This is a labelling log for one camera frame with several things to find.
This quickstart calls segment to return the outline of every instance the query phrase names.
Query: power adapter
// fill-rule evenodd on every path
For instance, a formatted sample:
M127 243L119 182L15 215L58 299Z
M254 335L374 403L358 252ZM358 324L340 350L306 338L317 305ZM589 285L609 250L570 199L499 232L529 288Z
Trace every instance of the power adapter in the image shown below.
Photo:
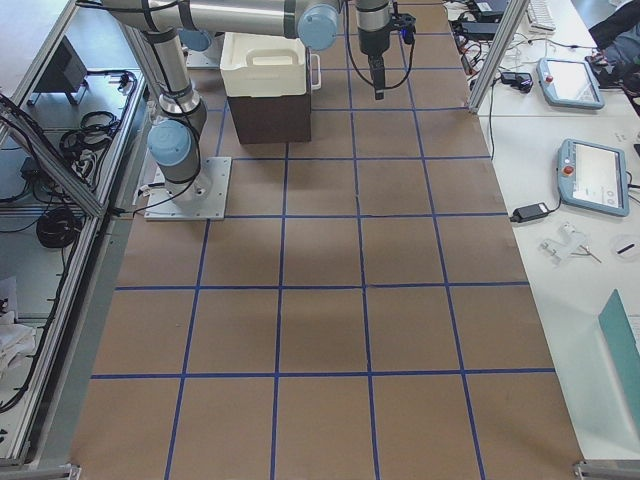
M545 218L554 210L551 210L544 202L534 203L533 205L527 205L525 207L516 208L513 211L509 220L513 223L525 223L532 220L538 220Z
M505 85L511 85L522 93L529 93L533 87L531 74L527 72L501 72L500 81Z
M40 176L40 165L32 157L27 157L20 167L20 176L27 182L36 180Z

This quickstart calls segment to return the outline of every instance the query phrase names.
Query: white table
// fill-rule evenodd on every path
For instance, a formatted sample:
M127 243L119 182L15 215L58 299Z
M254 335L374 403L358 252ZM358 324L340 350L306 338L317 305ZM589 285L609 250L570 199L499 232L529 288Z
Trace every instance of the white table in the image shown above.
M556 31L550 39L562 44L594 45L569 0L547 0ZM519 32L531 37L526 20ZM516 35L516 41L524 40ZM621 91L604 92L598 111L550 106L537 84L535 65L541 57L582 60L588 49L569 49L539 41L510 50L502 66L533 75L535 84L522 94L500 83L494 90L492 127L494 167L509 212L533 203L558 204L555 162L566 138L622 149L627 169L640 179L640 118ZM487 144L490 92L479 111ZM541 248L546 239L562 241L565 222L588 235L588 244L602 264L590 257L555 264ZM640 314L640 259L626 263L613 253L612 239L640 235L640 205L632 202L626 218L562 206L542 221L514 224L514 234L531 284L567 408L587 460L640 459L640 435L617 380L615 367L598 324L598 315L614 289L629 314Z
M540 201L557 205L556 153L569 137L623 149L629 171L640 178L633 149L640 132L637 120L493 118L494 167L507 209ZM486 132L487 118L481 122ZM547 238L562 241L564 222L588 235L589 247L602 264L590 257L552 262L540 244ZM640 313L640 259L621 261L611 247L617 234L640 234L640 205L632 203L624 219L563 205L543 221L516 225L514 233L585 458L640 459L640 438L598 324L598 314L615 288L627 313Z

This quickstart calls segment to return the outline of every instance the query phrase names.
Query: container handle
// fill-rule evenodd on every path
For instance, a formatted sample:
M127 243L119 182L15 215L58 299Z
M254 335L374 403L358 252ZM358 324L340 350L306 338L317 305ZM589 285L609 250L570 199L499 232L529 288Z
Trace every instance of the container handle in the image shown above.
M317 53L312 53L309 55L310 63L311 63L311 90L319 90L322 86L322 71L320 70L320 55ZM316 74L316 78L318 79L318 83L313 83L313 61L316 61L318 65L318 73Z
M247 65L253 66L256 58L268 57L289 57L293 65L298 63L298 54L293 50L287 50L286 48L267 50L253 48L247 52Z

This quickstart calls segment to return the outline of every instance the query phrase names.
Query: monitor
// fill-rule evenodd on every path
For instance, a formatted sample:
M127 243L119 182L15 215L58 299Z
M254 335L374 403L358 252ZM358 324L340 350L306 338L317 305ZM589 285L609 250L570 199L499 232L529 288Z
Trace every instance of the monitor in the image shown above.
M542 58L537 71L550 105L592 110L604 107L598 83L586 62Z
M563 203L611 215L629 214L624 152L567 139L558 155L558 188Z

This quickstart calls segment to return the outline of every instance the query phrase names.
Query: metal mounting plate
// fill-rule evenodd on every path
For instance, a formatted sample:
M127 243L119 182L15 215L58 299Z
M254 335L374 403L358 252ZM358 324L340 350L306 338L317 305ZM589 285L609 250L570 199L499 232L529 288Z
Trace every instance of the metal mounting plate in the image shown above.
M227 204L229 177L231 176L231 157L210 157L202 161L200 175L211 181L211 188L205 195L193 201L179 203L168 201L157 207L145 210L147 220L222 220ZM164 175L158 168L154 182L164 182ZM149 205L168 200L169 194L164 188L151 191Z

